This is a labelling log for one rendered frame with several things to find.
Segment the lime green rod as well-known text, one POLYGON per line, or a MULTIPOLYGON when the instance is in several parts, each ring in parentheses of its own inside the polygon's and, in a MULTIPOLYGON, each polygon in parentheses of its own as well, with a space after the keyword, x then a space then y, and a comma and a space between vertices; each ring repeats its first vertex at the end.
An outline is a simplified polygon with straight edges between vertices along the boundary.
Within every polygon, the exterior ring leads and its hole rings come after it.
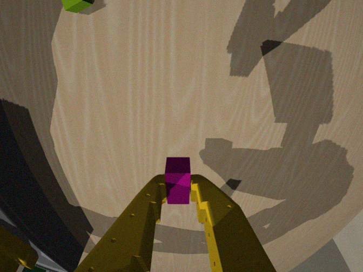
POLYGON ((91 6, 92 0, 62 0, 65 11, 78 13, 91 6))

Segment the magenta rod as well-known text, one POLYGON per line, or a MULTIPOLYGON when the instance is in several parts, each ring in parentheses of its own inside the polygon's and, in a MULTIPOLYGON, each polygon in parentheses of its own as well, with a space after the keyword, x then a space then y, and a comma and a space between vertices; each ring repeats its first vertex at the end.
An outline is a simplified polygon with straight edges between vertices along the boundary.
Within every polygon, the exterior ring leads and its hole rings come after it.
POLYGON ((166 158, 167 204, 189 204, 190 177, 190 157, 166 158))

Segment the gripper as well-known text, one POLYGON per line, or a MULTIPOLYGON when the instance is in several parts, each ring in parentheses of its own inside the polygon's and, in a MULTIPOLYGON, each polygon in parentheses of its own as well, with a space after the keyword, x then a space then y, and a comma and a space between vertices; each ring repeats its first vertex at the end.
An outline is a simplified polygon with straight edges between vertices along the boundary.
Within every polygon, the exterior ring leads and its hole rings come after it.
MULTIPOLYGON (((199 174, 191 201, 204 223, 212 272, 276 272, 240 206, 199 174)), ((165 174, 153 177, 73 272, 150 272, 156 223, 167 201, 165 174)))

